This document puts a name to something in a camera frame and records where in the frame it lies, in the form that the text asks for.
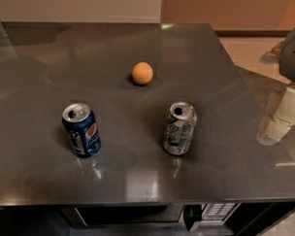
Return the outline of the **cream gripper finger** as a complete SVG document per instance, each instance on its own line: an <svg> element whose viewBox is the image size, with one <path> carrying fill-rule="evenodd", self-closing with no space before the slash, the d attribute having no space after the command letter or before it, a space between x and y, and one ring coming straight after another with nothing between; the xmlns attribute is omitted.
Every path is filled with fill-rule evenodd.
<svg viewBox="0 0 295 236"><path fill-rule="evenodd" d="M275 88L256 135L262 146L279 142L295 126L295 84Z"/></svg>

